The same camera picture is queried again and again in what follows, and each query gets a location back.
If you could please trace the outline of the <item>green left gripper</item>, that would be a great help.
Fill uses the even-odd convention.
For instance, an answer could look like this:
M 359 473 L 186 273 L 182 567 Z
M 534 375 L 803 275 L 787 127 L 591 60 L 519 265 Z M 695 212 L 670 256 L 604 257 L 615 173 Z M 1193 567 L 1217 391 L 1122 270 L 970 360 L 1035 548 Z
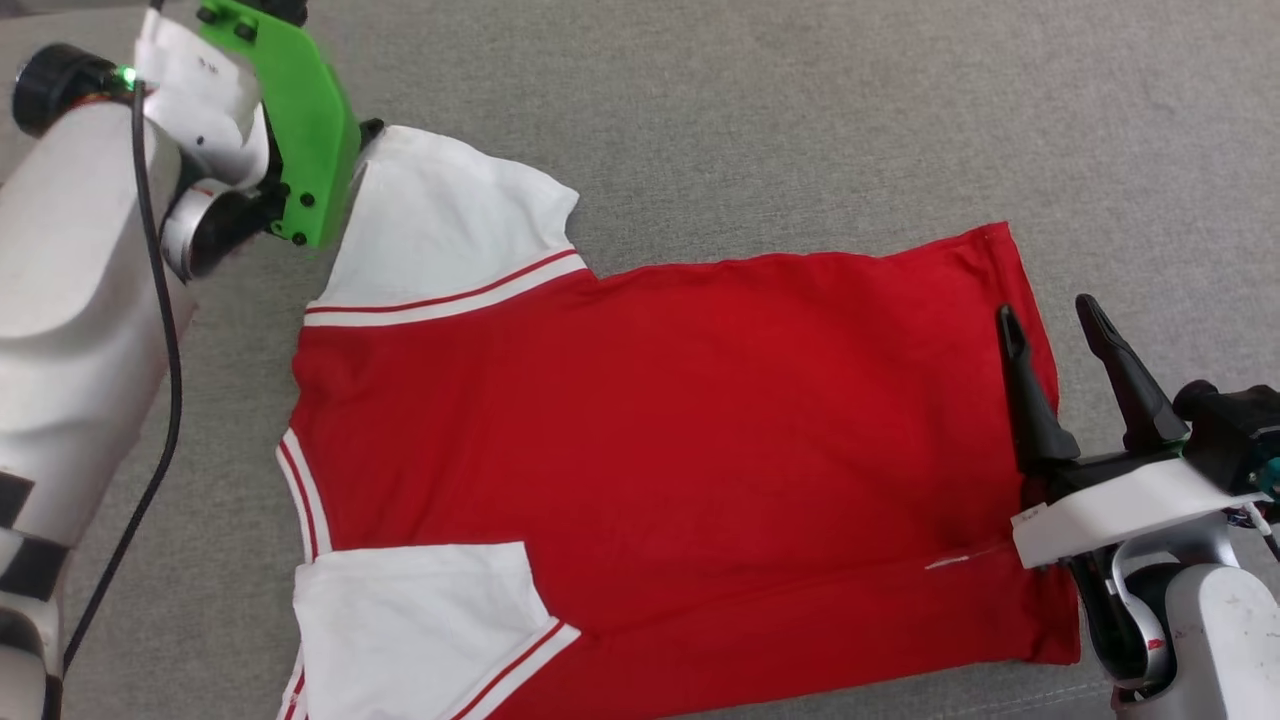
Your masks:
M 283 6 L 285 17 L 238 1 L 204 1 L 197 17 L 201 36 L 247 60 L 261 88 L 268 170 L 253 183 L 246 220 L 256 231 L 320 249 L 340 233 L 360 150 L 387 124 L 357 122 L 325 54 L 296 23 L 305 17 L 303 4 Z

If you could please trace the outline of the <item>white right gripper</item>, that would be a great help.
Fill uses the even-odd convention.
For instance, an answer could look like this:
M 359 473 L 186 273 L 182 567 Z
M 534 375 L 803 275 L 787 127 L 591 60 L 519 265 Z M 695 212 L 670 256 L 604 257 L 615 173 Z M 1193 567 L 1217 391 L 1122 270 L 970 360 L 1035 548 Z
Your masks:
M 1097 299 L 1079 293 L 1075 310 L 1107 373 L 1130 454 L 1076 460 L 1078 442 L 1059 424 L 1030 341 L 1014 309 L 1001 306 L 998 354 L 1016 464 L 1025 474 L 1024 509 L 1012 518 L 1021 565 L 1047 568 L 1107 551 L 1121 564 L 1166 553 L 1183 565 L 1235 566 L 1229 519 L 1263 510 L 1268 493 L 1249 482 L 1224 489 L 1166 450 L 1190 434 L 1189 425 Z

